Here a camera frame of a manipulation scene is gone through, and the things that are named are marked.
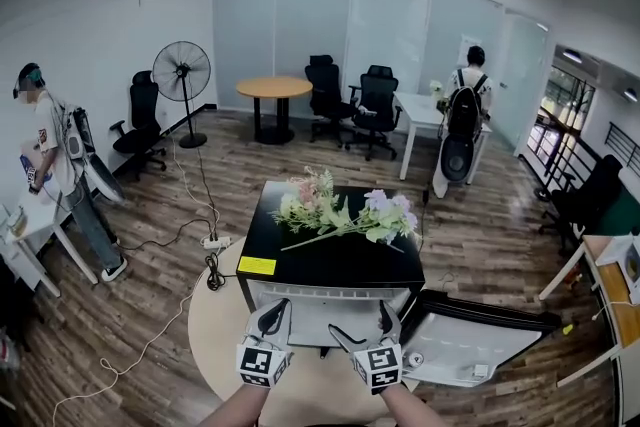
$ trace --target white t-shirt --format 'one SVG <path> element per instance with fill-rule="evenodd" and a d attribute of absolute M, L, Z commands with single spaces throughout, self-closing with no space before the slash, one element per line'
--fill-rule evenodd
<path fill-rule="evenodd" d="M 38 122 L 38 142 L 40 151 L 59 148 L 51 170 L 62 194 L 68 196 L 75 188 L 82 176 L 82 166 L 75 166 L 67 155 L 62 128 L 63 111 L 60 105 L 52 100 L 51 95 L 44 91 L 36 103 L 36 118 Z"/>
<path fill-rule="evenodd" d="M 480 68 L 463 68 L 462 69 L 462 80 L 464 80 L 464 85 L 468 87 L 475 87 L 480 78 L 484 75 L 484 72 Z M 493 87 L 493 82 L 491 79 L 485 80 L 484 84 L 480 87 L 480 91 L 478 94 L 480 95 L 480 99 L 482 100 L 482 110 L 489 112 L 491 110 L 491 88 Z M 458 70 L 454 71 L 449 78 L 449 82 L 447 83 L 447 89 L 445 90 L 445 98 L 451 98 L 451 95 L 454 93 L 456 89 L 460 88 L 460 84 L 458 84 Z"/>

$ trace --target door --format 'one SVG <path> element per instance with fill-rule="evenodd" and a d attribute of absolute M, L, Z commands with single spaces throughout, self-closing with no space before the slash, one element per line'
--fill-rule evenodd
<path fill-rule="evenodd" d="M 423 290 L 402 322 L 403 377 L 477 386 L 560 325 L 552 313 L 534 315 Z"/>
<path fill-rule="evenodd" d="M 520 139 L 529 135 L 529 123 L 538 109 L 547 32 L 530 18 L 507 14 L 503 36 L 503 72 L 500 83 L 493 86 L 491 122 L 515 150 Z"/>

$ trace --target desk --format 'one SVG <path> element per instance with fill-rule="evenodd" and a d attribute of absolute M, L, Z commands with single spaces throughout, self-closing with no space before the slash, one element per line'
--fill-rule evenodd
<path fill-rule="evenodd" d="M 238 82 L 238 93 L 253 98 L 255 139 L 263 144 L 284 144 L 293 139 L 289 130 L 289 98 L 302 96 L 312 89 L 311 82 L 295 77 L 264 77 Z M 260 126 L 260 99 L 275 99 L 277 103 L 276 126 Z"/>
<path fill-rule="evenodd" d="M 66 217 L 66 212 L 58 212 L 58 203 L 62 200 L 62 195 L 57 193 L 54 194 L 54 197 L 56 198 L 56 201 L 49 198 L 45 191 L 40 191 L 40 194 L 35 196 L 29 193 L 28 190 L 25 190 L 20 197 L 19 205 L 22 206 L 24 213 L 27 216 L 27 224 L 22 230 L 22 233 L 17 237 L 13 235 L 11 231 L 7 231 L 5 242 L 7 244 L 15 244 L 18 251 L 29 259 L 36 272 L 40 274 L 40 281 L 44 283 L 53 295 L 60 297 L 60 289 L 51 281 L 49 276 L 47 276 L 44 267 L 40 264 L 35 253 L 27 243 L 27 239 L 31 235 L 53 228 L 53 232 L 58 237 L 58 240 L 62 243 L 69 253 L 69 256 L 71 256 L 73 261 L 76 262 L 85 276 L 89 278 L 89 281 L 95 285 L 98 283 L 98 278 L 96 278 L 94 272 L 89 268 L 82 256 L 80 256 L 69 240 L 69 237 L 67 237 L 67 234 L 60 226 L 60 223 Z"/>
<path fill-rule="evenodd" d="M 245 239 L 220 255 L 220 271 L 233 274 Z M 238 285 L 228 278 L 217 292 L 207 288 L 205 270 L 189 307 L 189 344 L 200 373 L 223 400 L 243 384 L 235 371 L 236 345 L 249 320 L 249 309 Z M 320 359 L 318 349 L 294 347 L 291 367 L 284 373 L 260 416 L 267 427 L 314 424 L 368 424 L 388 410 L 379 395 L 372 396 L 353 370 L 347 354 L 332 350 Z M 410 390 L 416 381 L 406 381 Z"/>
<path fill-rule="evenodd" d="M 584 257 L 594 279 L 592 290 L 598 290 L 601 294 L 605 304 L 603 313 L 607 315 L 613 327 L 613 347 L 577 372 L 558 381 L 558 387 L 575 381 L 607 360 L 618 358 L 628 360 L 632 354 L 640 355 L 640 305 L 632 307 L 610 304 L 612 301 L 630 302 L 627 284 L 617 263 L 602 267 L 596 265 L 596 261 L 610 241 L 611 237 L 585 235 L 580 247 L 539 296 L 540 300 L 544 301 L 576 266 L 580 258 Z M 631 379 L 636 377 L 638 373 L 638 367 L 640 367 L 640 360 L 635 359 L 635 369 L 629 364 L 620 365 L 619 368 L 620 411 L 618 418 L 623 422 L 640 414 L 640 400 L 638 398 L 635 401 L 624 400 L 624 396 L 630 393 L 628 388 Z"/>
<path fill-rule="evenodd" d="M 436 109 L 436 101 L 433 96 L 396 92 L 395 97 L 407 118 L 409 118 L 409 137 L 407 138 L 407 145 L 404 150 L 404 157 L 402 158 L 402 167 L 400 168 L 400 180 L 404 180 L 407 177 L 407 169 L 409 168 L 409 161 L 411 160 L 416 129 L 428 128 L 438 130 L 442 124 L 444 115 Z M 482 158 L 490 133 L 491 129 L 486 124 L 483 124 L 480 138 L 476 145 L 477 150 L 473 157 L 473 163 L 471 164 L 471 171 L 467 177 L 467 184 L 473 182 L 473 177 L 478 169 L 478 164 Z"/>

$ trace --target yellow label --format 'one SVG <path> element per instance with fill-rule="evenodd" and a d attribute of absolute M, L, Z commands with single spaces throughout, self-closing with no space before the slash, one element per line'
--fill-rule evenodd
<path fill-rule="evenodd" d="M 250 272 L 252 274 L 267 274 L 269 276 L 273 276 L 276 272 L 276 261 L 267 260 L 266 258 L 243 256 L 240 258 L 238 270 L 241 272 Z"/>

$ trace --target standing fan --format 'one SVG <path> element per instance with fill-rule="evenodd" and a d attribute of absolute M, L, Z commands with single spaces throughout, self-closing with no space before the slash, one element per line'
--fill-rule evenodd
<path fill-rule="evenodd" d="M 197 148 L 207 142 L 204 134 L 193 133 L 189 100 L 195 98 L 209 82 L 211 63 L 207 54 L 195 43 L 176 41 L 167 45 L 153 63 L 153 80 L 160 94 L 174 102 L 184 101 L 189 134 L 180 139 L 183 148 Z"/>

